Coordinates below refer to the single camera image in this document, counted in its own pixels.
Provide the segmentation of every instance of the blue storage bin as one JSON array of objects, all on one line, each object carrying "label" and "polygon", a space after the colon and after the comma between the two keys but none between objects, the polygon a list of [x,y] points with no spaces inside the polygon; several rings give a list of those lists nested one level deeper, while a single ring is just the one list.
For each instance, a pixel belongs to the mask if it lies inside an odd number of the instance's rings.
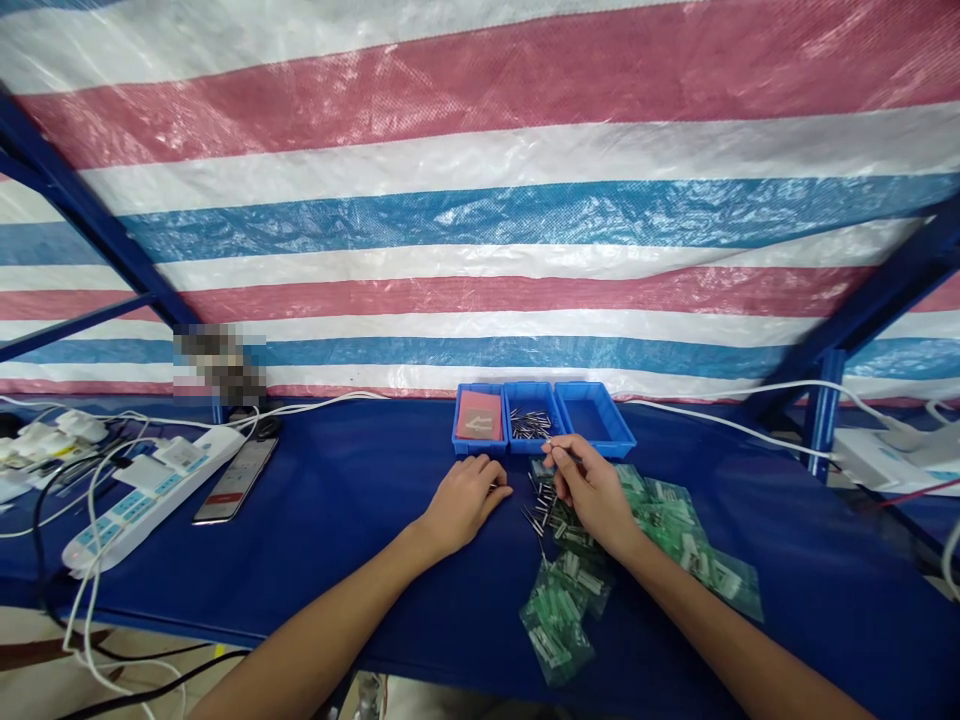
[{"label": "blue storage bin", "polygon": [[510,452],[521,455],[542,455],[543,440],[518,440],[513,437],[510,411],[545,412],[553,423],[553,435],[566,435],[570,431],[557,407],[550,383],[516,382],[503,384],[503,399],[506,405],[507,427],[510,428]]},{"label": "blue storage bin", "polygon": [[583,435],[603,457],[621,460],[636,447],[637,439],[603,383],[562,382],[555,392],[570,432]]},{"label": "blue storage bin", "polygon": [[[486,395],[498,395],[500,397],[500,423],[503,428],[503,440],[464,440],[457,437],[457,421],[460,419],[460,394],[464,390],[481,392]],[[453,451],[457,455],[505,455],[507,452],[508,438],[510,437],[510,424],[507,422],[507,403],[503,397],[503,386],[490,383],[461,383],[457,386],[457,408],[453,413],[453,432],[450,433],[453,440]]]}]

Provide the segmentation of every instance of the workbench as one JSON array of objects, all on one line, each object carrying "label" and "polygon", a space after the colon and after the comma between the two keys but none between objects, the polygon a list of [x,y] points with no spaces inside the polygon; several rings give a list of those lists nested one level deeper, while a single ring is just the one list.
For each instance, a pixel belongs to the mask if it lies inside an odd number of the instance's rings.
[{"label": "workbench", "polygon": [[[80,406],[209,421],[209,410],[167,399],[101,400]],[[960,608],[831,490],[788,452],[732,429],[621,407],[638,441],[626,462],[686,486],[711,544],[757,568],[764,632],[880,718],[960,716]],[[350,401],[284,418],[276,452],[238,517],[190,524],[208,481],[104,574],[97,619],[256,646],[426,508],[454,460],[452,420],[453,403],[444,400]],[[167,426],[164,434],[174,432]],[[505,465],[513,497],[470,546],[413,583],[357,667],[643,718],[743,717],[622,571],[603,618],[584,623],[596,658],[569,685],[546,687],[518,615],[540,563],[519,510],[532,502],[527,457],[508,456]],[[98,510],[125,492],[116,488]],[[0,532],[29,525],[33,497],[0,516]],[[45,514],[69,499],[54,498]],[[85,524],[83,514],[68,514],[44,529],[51,568]],[[30,539],[0,542],[0,602],[34,607],[34,580]],[[61,608],[75,587],[55,584]]]}]

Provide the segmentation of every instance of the right hand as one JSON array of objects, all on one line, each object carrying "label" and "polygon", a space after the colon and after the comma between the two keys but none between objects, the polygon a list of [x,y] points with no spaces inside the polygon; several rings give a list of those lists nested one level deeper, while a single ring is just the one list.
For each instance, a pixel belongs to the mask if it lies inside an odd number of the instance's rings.
[{"label": "right hand", "polygon": [[[557,497],[576,511],[583,527],[608,553],[623,562],[645,536],[633,519],[616,468],[580,435],[551,438],[542,449],[547,454],[543,464],[557,468]],[[583,473],[571,453],[580,458]]]}]

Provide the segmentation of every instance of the forearm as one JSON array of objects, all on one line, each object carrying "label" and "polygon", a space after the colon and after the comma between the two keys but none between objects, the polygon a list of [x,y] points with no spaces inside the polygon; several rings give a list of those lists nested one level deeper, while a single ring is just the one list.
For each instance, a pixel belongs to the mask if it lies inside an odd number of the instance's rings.
[{"label": "forearm", "polygon": [[441,559],[416,523],[287,621],[200,702],[192,720],[309,718],[407,586]]},{"label": "forearm", "polygon": [[727,607],[642,533],[622,561],[753,720],[873,717]]}]

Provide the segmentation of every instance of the finger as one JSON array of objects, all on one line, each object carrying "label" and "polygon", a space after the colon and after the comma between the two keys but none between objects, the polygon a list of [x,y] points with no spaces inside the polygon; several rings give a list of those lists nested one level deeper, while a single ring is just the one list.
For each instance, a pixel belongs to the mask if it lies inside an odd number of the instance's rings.
[{"label": "finger", "polygon": [[550,457],[550,450],[551,450],[552,448],[553,448],[553,446],[550,444],[550,441],[549,441],[549,440],[547,440],[547,441],[540,447],[540,450],[542,450],[542,451],[543,451],[543,454],[546,455],[546,457],[543,459],[543,466],[544,466],[545,468],[552,468],[552,467],[553,467],[553,458]]},{"label": "finger", "polygon": [[507,484],[507,471],[503,469],[498,461],[494,460],[480,472],[478,484],[489,487],[491,483],[497,485]]},{"label": "finger", "polygon": [[570,491],[572,496],[575,496],[582,488],[586,480],[583,479],[583,476],[580,474],[580,469],[577,467],[577,464],[573,461],[573,458],[570,457],[569,453],[561,447],[555,447],[553,452],[554,462],[557,463],[557,468],[559,473],[563,475],[563,479],[567,484],[567,488]]},{"label": "finger", "polygon": [[588,472],[606,462],[597,452],[597,449],[584,440],[582,435],[559,435],[550,438],[550,446],[551,448],[563,448],[576,455]]},{"label": "finger", "polygon": [[553,486],[557,489],[557,497],[567,502],[570,499],[570,489],[567,487],[567,481],[563,479],[563,473],[559,470],[553,475]]},{"label": "finger", "polygon": [[483,507],[480,508],[480,521],[485,523],[487,518],[490,517],[490,513],[494,511],[494,508],[511,495],[513,495],[513,488],[509,485],[498,487],[487,495],[487,499],[483,501]]},{"label": "finger", "polygon": [[477,455],[477,459],[473,461],[470,465],[470,474],[480,473],[490,462],[490,456],[484,453],[483,455]]}]

